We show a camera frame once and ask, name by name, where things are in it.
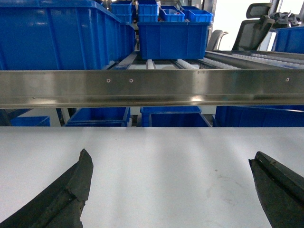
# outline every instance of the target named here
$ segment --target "metal beam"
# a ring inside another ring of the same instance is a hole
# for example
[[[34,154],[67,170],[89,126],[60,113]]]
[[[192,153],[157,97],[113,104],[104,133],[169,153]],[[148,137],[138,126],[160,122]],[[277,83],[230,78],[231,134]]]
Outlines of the metal beam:
[[[304,104],[304,70],[0,71],[0,108]]]

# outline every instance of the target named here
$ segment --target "white roller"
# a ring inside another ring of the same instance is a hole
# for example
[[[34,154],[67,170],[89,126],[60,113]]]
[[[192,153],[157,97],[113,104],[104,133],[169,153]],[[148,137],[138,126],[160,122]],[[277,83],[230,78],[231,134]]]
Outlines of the white roller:
[[[256,62],[267,63],[267,64],[275,65],[275,66],[280,64],[283,66],[289,66],[291,68],[304,69],[304,64],[290,62],[290,61],[295,62],[296,59],[288,59],[288,58],[280,58],[280,57],[271,57],[271,59],[270,59],[269,56],[260,55],[260,54],[252,54],[253,56],[246,56],[246,55],[240,55],[240,54],[232,54],[232,55],[240,57],[240,58],[252,59]]]
[[[186,62],[186,61],[184,61],[184,60],[182,60],[182,59],[178,59],[176,62],[177,62],[179,65],[181,65],[183,68],[185,68],[185,69],[199,69],[198,66],[193,66],[193,65],[191,65],[190,63],[188,63],[188,62]]]
[[[208,64],[212,64],[212,65],[214,65],[216,67],[219,67],[219,68],[222,68],[222,69],[239,69],[236,66],[221,63],[221,62],[209,59],[209,58],[203,58],[203,59],[200,59],[200,61],[208,63]]]

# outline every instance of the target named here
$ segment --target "blue storage box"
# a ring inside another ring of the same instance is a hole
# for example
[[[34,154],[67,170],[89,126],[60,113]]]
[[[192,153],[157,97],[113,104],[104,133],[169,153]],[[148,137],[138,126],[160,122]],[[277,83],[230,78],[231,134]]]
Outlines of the blue storage box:
[[[132,1],[131,0],[118,0],[111,3],[112,13],[115,15],[131,14]]]
[[[185,14],[185,19],[189,19],[189,10],[199,10],[195,6],[181,6],[180,10]]]
[[[205,56],[210,23],[165,21],[137,24],[143,59],[198,59]]]
[[[200,113],[151,114],[149,127],[209,127]]]
[[[142,127],[149,126],[151,114],[180,114],[201,113],[197,106],[141,107]]]
[[[180,10],[174,10],[179,14],[171,13],[172,9],[163,9],[160,10],[160,17],[164,21],[171,21],[171,22],[183,22],[185,20],[185,14]]]
[[[157,15],[138,15],[138,21],[140,22],[155,22],[158,20]]]
[[[273,51],[304,54],[304,27],[276,29]]]
[[[155,0],[138,0],[139,15],[157,15],[158,5]]]
[[[126,22],[126,23],[130,23],[132,24],[133,23],[133,19],[132,19],[132,14],[129,14],[129,15],[116,15],[116,17],[119,18],[119,20],[123,21],[123,22]]]
[[[81,108],[79,109],[67,122],[68,125],[75,124],[111,124],[117,123],[122,126],[127,126],[130,120],[130,108],[118,107],[118,108]]]
[[[14,127],[50,127],[49,116],[16,117],[10,120]]]
[[[175,6],[161,6],[163,10],[178,10]]]
[[[205,10],[189,10],[189,20],[193,22],[211,22],[212,13]]]
[[[304,127],[301,110],[301,105],[218,106],[215,120],[219,127]]]
[[[120,25],[120,41],[121,59],[126,58],[129,54],[134,52],[135,48],[135,32],[132,26]]]
[[[0,0],[0,69],[102,69],[123,59],[121,25],[90,0]]]

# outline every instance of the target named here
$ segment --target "white table surface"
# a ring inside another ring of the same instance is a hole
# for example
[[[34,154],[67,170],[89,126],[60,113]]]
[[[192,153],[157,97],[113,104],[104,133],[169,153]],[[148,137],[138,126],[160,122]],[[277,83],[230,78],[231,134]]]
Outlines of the white table surface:
[[[0,128],[0,222],[78,161],[84,228],[270,228],[248,159],[304,176],[304,128]]]

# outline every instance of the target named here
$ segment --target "gray chair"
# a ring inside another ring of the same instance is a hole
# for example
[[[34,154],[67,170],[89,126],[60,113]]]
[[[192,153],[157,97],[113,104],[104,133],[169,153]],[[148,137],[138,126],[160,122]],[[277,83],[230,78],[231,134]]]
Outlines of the gray chair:
[[[242,22],[232,50],[257,50],[275,22],[269,17],[271,6],[271,3],[254,3],[248,7],[246,17],[259,19]]]
[[[215,51],[219,49],[220,42],[224,35],[228,34],[222,30],[214,30],[207,44],[206,51]]]

